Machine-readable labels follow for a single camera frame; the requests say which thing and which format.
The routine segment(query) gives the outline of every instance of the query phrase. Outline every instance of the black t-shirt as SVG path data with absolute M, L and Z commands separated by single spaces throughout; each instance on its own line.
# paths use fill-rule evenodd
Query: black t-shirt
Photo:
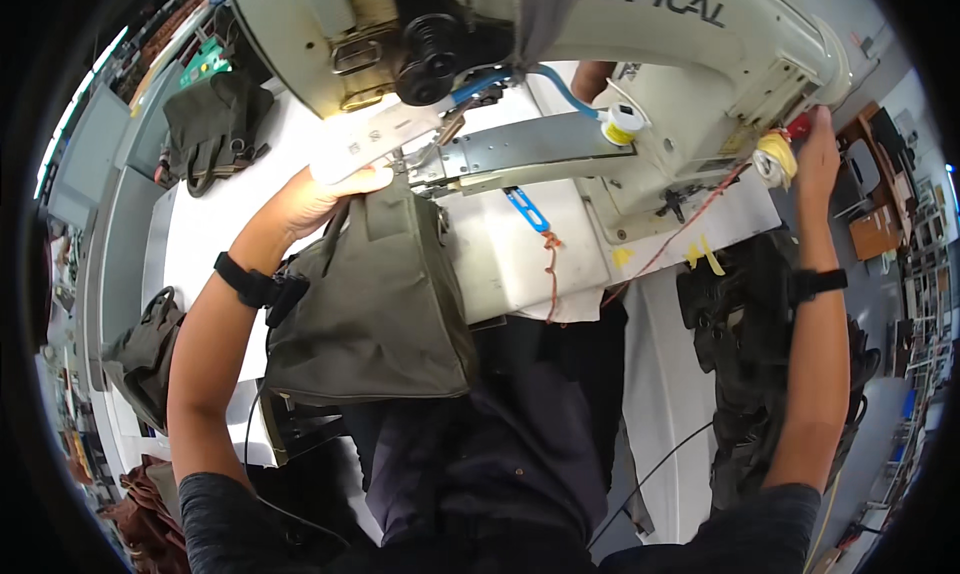
M 299 563 L 261 505 L 235 480 L 201 472 L 179 487 L 183 532 L 194 574 L 206 572 L 801 572 L 820 493 L 803 484 L 762 490 L 702 523 L 684 545 L 647 545 L 614 553 L 594 566 L 573 535 L 558 529 L 505 530 L 480 539 L 454 536 L 397 540 L 350 550 L 326 568 Z

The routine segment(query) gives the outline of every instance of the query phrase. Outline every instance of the black bag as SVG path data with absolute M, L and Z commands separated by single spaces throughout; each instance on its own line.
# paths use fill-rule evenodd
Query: black bag
M 474 340 L 440 217 L 405 176 L 352 197 L 288 266 L 310 288 L 270 331 L 267 388 L 317 406 L 470 390 Z
M 241 172 L 268 148 L 257 131 L 274 104 L 270 91 L 239 72 L 220 72 L 188 86 L 163 105 L 170 124 L 170 172 L 203 196 L 218 177 Z
M 140 419 L 163 435 L 167 434 L 170 360 L 184 315 L 174 302 L 174 288 L 167 287 L 150 300 L 140 323 L 103 353 L 105 362 L 122 365 L 103 368 L 114 387 Z

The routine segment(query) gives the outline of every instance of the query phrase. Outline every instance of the human hand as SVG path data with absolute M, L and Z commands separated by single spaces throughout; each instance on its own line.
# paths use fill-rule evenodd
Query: human hand
M 826 219 L 840 170 L 831 111 L 824 106 L 813 114 L 813 129 L 797 159 L 797 208 L 801 216 Z
M 347 179 L 326 186 L 313 179 L 310 168 L 303 168 L 290 178 L 274 195 L 260 213 L 267 225 L 281 230 L 292 241 L 313 234 L 330 219 L 337 201 L 345 196 L 372 193 L 390 184 L 393 171 L 366 167 Z

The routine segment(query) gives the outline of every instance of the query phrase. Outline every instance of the brown leather bag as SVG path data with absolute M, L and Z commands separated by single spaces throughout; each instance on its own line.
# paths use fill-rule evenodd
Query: brown leather bag
M 120 475 L 126 497 L 99 511 L 103 519 L 114 520 L 124 544 L 130 549 L 133 566 L 149 574 L 188 574 L 184 531 L 163 504 L 157 486 L 147 476 L 151 465 L 167 463 L 143 455 L 142 463 Z

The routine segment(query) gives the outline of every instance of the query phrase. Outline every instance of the dark pants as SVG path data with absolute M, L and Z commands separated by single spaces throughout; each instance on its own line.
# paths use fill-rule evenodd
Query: dark pants
M 526 317 L 507 316 L 507 323 L 473 333 L 480 358 L 481 376 L 496 388 L 500 376 L 522 376 L 531 366 L 548 362 L 570 381 L 577 381 L 589 405 L 590 428 L 610 490 L 614 453 L 623 403 L 624 329 L 627 313 L 619 301 L 600 311 L 600 320 L 566 326 Z M 343 405 L 340 411 L 360 456 L 363 487 L 370 484 L 384 418 L 399 402 L 423 399 L 392 399 Z M 550 431 L 539 431 L 549 436 Z

